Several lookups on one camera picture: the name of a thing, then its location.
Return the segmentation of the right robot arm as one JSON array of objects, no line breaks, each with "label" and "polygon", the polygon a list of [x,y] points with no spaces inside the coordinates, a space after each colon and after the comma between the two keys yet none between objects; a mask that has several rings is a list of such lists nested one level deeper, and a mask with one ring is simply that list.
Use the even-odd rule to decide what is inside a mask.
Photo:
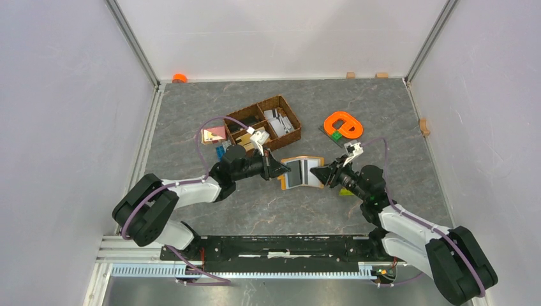
[{"label": "right robot arm", "polygon": [[325,186],[343,187],[362,200],[365,219],[377,229],[368,243],[377,260],[404,260],[433,281],[452,305],[483,297],[499,278],[473,233],[464,226],[449,228],[429,222],[390,197],[386,173],[375,165],[354,171],[346,157],[310,172]]}]

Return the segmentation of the yellow leather card holder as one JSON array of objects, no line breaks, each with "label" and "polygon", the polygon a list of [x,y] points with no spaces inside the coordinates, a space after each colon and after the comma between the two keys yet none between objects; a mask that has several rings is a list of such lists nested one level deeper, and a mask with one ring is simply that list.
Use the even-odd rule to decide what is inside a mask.
[{"label": "yellow leather card holder", "polygon": [[282,159],[281,163],[290,168],[290,171],[278,177],[281,189],[288,190],[296,187],[323,188],[324,185],[310,172],[310,169],[323,166],[323,157],[297,156]]}]

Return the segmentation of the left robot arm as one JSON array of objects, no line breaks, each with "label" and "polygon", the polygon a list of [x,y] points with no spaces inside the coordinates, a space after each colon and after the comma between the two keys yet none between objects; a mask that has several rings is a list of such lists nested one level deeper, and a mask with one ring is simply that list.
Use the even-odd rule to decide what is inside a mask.
[{"label": "left robot arm", "polygon": [[290,170],[268,148],[248,156],[243,146],[232,145],[207,177],[174,181],[161,180],[153,173],[144,175],[115,206],[112,218],[121,227],[122,237],[139,247],[158,242],[175,248],[184,259],[194,259],[200,253],[200,242],[185,222],[171,221],[175,210],[222,201],[236,190],[239,180],[255,176],[270,180]]}]

